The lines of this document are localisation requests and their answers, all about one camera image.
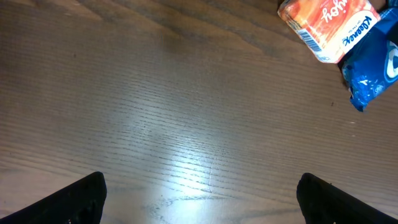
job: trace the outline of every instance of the black object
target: black object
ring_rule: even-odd
[[[297,200],[306,224],[398,223],[398,220],[308,173],[298,183]]]
[[[99,224],[105,198],[104,175],[94,172],[31,206],[0,219],[0,224]]]

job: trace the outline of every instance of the table surface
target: table surface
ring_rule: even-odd
[[[102,223],[304,223],[304,172],[398,217],[398,88],[357,112],[276,9],[0,0],[0,217],[96,170]]]

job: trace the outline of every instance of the wooden table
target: wooden table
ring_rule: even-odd
[[[367,113],[276,0],[0,0],[0,217],[98,170],[102,223],[304,223],[311,172],[398,217],[398,88]]]

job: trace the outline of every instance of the orange tissue package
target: orange tissue package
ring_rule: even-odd
[[[368,0],[285,0],[278,15],[325,63],[338,63],[380,20]]]

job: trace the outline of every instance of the blue snack wrapper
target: blue snack wrapper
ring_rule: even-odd
[[[397,6],[398,0],[389,1],[381,21],[350,50],[341,69],[359,111],[398,79]]]

